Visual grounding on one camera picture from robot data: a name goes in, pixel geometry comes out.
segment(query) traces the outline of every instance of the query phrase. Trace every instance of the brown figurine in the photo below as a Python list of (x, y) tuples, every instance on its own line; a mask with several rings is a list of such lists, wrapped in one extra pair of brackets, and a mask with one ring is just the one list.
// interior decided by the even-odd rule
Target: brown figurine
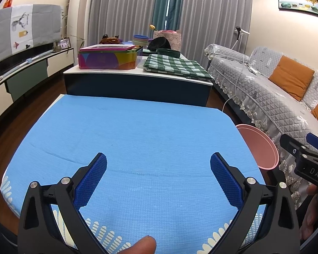
[(108, 35), (104, 35), (99, 44), (120, 44), (119, 35), (115, 37), (109, 37)]

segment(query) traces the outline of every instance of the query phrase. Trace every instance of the pink bag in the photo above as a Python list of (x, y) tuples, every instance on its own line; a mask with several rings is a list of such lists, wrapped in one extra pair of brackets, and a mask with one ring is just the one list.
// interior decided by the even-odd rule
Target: pink bag
[(158, 38), (158, 37), (165, 37), (170, 42), (172, 50), (180, 51), (181, 33), (154, 31), (153, 38)]

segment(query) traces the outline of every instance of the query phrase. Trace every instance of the gray sofa cover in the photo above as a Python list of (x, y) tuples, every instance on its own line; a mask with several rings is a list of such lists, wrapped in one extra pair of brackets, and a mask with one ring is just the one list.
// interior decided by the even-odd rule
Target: gray sofa cover
[(60, 28), (61, 7), (58, 5), (0, 9), (0, 61), (28, 48), (60, 40)]
[[(205, 53), (212, 55), (213, 47)], [(287, 185), (291, 185), (292, 198), (298, 208), (306, 198), (309, 183), (294, 174), (294, 157), (280, 147), (279, 139), (284, 133), (292, 136), (305, 146), (317, 151), (306, 142), (306, 135), (311, 132), (318, 136), (318, 120), (311, 114), (311, 109), (318, 104), (318, 71), (301, 102), (268, 80), (282, 57), (282, 53), (265, 47), (256, 48), (248, 64), (213, 56), (209, 73), (214, 81), (240, 108), (250, 117), (257, 128), (264, 131), (273, 140), (279, 151), (279, 168), (285, 174)], [(260, 74), (253, 74), (248, 67), (253, 67)]]

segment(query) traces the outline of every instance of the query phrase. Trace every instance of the photo frame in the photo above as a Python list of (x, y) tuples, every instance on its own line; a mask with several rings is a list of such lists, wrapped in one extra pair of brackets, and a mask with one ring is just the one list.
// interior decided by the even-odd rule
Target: photo frame
[(318, 16), (317, 0), (278, 0), (279, 10), (290, 10)]
[(71, 41), (68, 37), (63, 38), (59, 42), (57, 42), (57, 46), (61, 47), (62, 50), (70, 49), (71, 48)]

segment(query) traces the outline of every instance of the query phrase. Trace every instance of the dark green bowl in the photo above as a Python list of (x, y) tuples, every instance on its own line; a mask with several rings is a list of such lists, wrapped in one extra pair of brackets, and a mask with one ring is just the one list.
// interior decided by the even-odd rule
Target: dark green bowl
[(180, 58), (180, 51), (176, 51), (176, 50), (157, 49), (157, 54), (167, 55), (174, 58)]

